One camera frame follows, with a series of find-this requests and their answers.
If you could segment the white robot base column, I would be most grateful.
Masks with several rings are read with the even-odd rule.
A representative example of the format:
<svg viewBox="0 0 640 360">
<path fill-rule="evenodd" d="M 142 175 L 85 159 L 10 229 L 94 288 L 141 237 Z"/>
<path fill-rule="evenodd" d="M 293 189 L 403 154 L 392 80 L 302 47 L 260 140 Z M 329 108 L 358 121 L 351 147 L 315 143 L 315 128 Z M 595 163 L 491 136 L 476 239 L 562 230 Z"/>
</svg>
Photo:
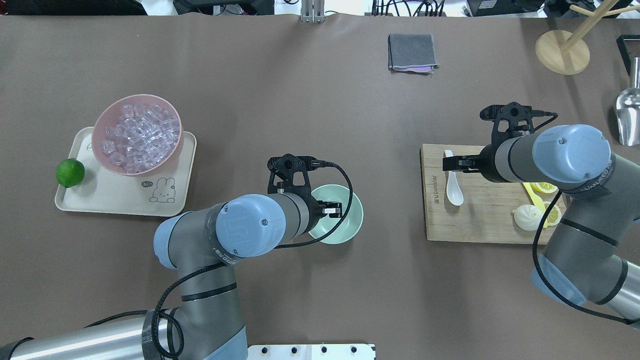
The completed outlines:
<svg viewBox="0 0 640 360">
<path fill-rule="evenodd" d="M 249 360 L 375 360 L 374 344 L 256 344 L 248 349 Z"/>
</svg>

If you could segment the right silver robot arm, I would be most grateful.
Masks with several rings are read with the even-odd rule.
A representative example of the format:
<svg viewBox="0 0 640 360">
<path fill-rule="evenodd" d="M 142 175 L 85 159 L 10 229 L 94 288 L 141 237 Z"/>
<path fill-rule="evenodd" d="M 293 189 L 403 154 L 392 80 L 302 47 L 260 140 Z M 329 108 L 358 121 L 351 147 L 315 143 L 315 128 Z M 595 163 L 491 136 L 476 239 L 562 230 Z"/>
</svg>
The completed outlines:
<svg viewBox="0 0 640 360">
<path fill-rule="evenodd" d="M 617 247 L 639 222 L 636 162 L 617 155 L 597 128 L 558 125 L 444 157 L 444 171 L 480 173 L 494 183 L 546 182 L 569 202 L 548 243 L 534 240 L 535 287 L 563 305 L 639 328 L 639 267 Z"/>
</svg>

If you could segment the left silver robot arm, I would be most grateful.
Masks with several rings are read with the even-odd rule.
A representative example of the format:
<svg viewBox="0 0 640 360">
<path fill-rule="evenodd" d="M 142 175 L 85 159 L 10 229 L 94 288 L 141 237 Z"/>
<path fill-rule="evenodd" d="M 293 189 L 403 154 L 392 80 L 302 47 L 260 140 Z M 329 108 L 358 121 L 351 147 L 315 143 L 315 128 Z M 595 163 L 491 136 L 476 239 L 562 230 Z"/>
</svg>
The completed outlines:
<svg viewBox="0 0 640 360">
<path fill-rule="evenodd" d="M 246 360 L 246 325 L 234 265 L 290 248 L 322 217 L 349 214 L 347 203 L 293 193 L 245 194 L 167 219 L 154 234 L 160 263 L 178 280 L 150 310 L 118 314 L 72 333 L 31 337 L 1 348 L 3 360 Z"/>
</svg>

